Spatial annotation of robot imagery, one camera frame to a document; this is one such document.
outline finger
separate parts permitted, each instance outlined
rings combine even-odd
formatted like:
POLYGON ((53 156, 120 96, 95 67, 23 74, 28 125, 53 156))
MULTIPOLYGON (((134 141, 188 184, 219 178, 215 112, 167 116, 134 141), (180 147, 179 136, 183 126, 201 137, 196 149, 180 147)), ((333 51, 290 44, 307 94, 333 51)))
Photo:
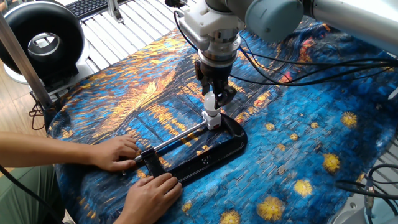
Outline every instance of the finger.
POLYGON ((109 171, 122 171, 122 170, 128 170, 136 165, 136 162, 134 160, 126 160, 126 161, 119 161, 119 162, 113 162, 111 168, 109 171))
POLYGON ((135 158, 136 154, 136 151, 130 147, 123 147, 122 151, 120 152, 120 156, 126 156, 128 158, 135 158))
POLYGON ((137 143, 137 140, 132 137, 132 134, 125 134, 124 137, 126 140, 131 141, 132 143, 137 143))
POLYGON ((135 151, 138 150, 138 146, 136 144, 132 143, 131 141, 125 141, 124 145, 127 147, 130 147, 131 149, 133 149, 135 151))
POLYGON ((169 180, 166 180, 159 188, 163 193, 167 193, 170 189, 172 189, 178 183, 178 179, 176 177, 172 177, 169 180))
POLYGON ((170 206, 181 196, 182 194, 182 184, 176 184, 173 189, 169 190, 164 195, 164 199, 170 204, 170 206))
POLYGON ((138 181, 133 185, 133 187, 142 187, 142 186, 148 184, 148 183, 149 183, 151 180, 153 180, 153 179, 154 179, 153 176, 149 176, 149 177, 142 178, 142 179, 138 180, 138 181))
POLYGON ((155 187, 159 187, 159 186, 162 185, 164 182, 166 182, 166 180, 169 180, 169 179, 172 178, 172 177, 173 177, 173 176, 172 176, 171 174, 169 174, 169 173, 162 174, 162 175, 156 177, 156 178, 154 179, 154 181, 152 181, 152 184, 153 184, 155 187))

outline person's right hand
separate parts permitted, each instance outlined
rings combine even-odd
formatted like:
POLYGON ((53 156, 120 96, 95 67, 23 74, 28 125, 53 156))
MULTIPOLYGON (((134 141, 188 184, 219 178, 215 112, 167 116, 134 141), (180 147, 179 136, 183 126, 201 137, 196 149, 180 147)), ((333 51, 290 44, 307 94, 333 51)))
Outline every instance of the person's right hand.
POLYGON ((88 162, 106 171, 128 170, 136 165, 133 160, 138 151, 136 143, 137 140, 132 138, 131 134, 125 134, 94 146, 88 146, 91 149, 88 162), (120 161, 121 157, 126 157, 127 160, 120 161))
POLYGON ((114 224, 153 224, 181 194, 182 185, 171 174, 143 178, 130 188, 114 224))

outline van gogh starry night tablecloth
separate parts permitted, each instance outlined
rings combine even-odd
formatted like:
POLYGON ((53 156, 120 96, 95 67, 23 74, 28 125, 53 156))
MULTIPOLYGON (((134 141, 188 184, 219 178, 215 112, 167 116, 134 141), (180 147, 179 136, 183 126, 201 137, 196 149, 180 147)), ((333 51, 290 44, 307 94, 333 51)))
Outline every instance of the van gogh starry night tablecloth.
MULTIPOLYGON (((253 52, 299 62, 340 62, 385 52, 327 25, 305 19, 286 40, 268 44, 243 32, 253 52)), ((156 146, 201 122, 203 97, 195 80, 197 54, 175 31, 77 84, 49 127, 51 138, 97 144, 126 133, 138 146, 156 146)), ((286 82, 319 67, 259 60, 266 75, 286 82)), ((351 68, 338 67, 305 80, 351 68)), ((356 73, 357 77, 383 68, 356 73)), ((239 55, 232 73, 264 82, 239 55)), ((230 78, 238 94, 223 112, 248 134, 242 156, 184 188, 159 223, 325 223, 348 193, 336 179, 356 180, 393 135, 397 87, 391 69, 376 77, 303 87, 264 86, 230 78)), ((195 133, 160 152, 171 169, 226 136, 195 133)), ((126 175, 76 164, 56 166, 69 213, 78 223, 112 223, 129 187, 148 175, 145 166, 126 175)))

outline black c-clamp frame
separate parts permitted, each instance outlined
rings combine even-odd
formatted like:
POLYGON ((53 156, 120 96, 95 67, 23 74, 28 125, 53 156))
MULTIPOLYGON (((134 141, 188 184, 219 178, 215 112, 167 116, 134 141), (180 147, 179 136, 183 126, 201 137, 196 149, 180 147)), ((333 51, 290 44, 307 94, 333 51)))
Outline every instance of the black c-clamp frame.
MULTIPOLYGON (((204 121, 202 124, 196 125, 195 127, 187 130, 185 135, 204 126, 205 124, 206 122, 204 121)), ((216 164, 219 164, 221 161, 225 161, 225 159, 231 158, 232 155, 242 152, 248 143, 248 136, 246 135, 246 132, 242 126, 229 116, 221 114, 220 128, 225 129, 232 138, 215 147, 212 147, 199 156, 196 156, 167 172, 176 177, 180 183, 186 184, 187 182, 193 181, 196 176, 205 174, 206 171, 208 171, 211 167, 214 167, 216 164)), ((173 139, 177 138, 176 140, 179 140, 182 137, 183 136, 178 135, 173 139)), ((159 161, 156 151, 158 151, 161 147, 173 143, 174 141, 167 141, 162 143, 160 147, 150 147, 146 149, 135 159, 135 161, 144 161, 149 173, 154 177, 158 177, 166 173, 159 161)))

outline wooden floor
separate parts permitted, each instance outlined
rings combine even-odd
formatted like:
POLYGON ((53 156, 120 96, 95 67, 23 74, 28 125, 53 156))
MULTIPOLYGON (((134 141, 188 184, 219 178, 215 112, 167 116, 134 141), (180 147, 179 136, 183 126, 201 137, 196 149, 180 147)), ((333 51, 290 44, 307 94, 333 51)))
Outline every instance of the wooden floor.
MULTIPOLYGON (((13 132, 45 136, 45 130, 34 131, 29 111, 35 101, 29 94, 29 87, 11 80, 4 72, 0 60, 0 132, 13 132)), ((42 116, 35 118, 35 128, 43 126, 42 116)))

